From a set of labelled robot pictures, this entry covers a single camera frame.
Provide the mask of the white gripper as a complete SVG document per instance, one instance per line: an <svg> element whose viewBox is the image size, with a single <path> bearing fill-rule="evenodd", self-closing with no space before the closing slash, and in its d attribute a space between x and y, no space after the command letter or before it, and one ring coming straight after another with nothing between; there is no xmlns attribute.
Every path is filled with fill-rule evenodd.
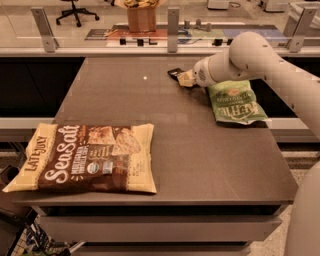
<svg viewBox="0 0 320 256"><path fill-rule="evenodd" d="M208 87L216 83L209 72L209 57L199 60L192 70L181 72L177 79L182 87L192 87L195 84Z"/></svg>

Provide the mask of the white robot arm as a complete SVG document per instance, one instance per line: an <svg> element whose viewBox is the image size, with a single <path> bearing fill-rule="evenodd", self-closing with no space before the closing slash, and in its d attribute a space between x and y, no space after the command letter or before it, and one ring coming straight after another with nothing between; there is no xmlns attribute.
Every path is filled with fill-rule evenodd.
<svg viewBox="0 0 320 256"><path fill-rule="evenodd" d="M257 33L236 36L227 49L201 59L178 81L182 86L208 87L251 78L263 80L320 138L320 78L285 61ZM320 256L320 161L297 190L284 256Z"/></svg>

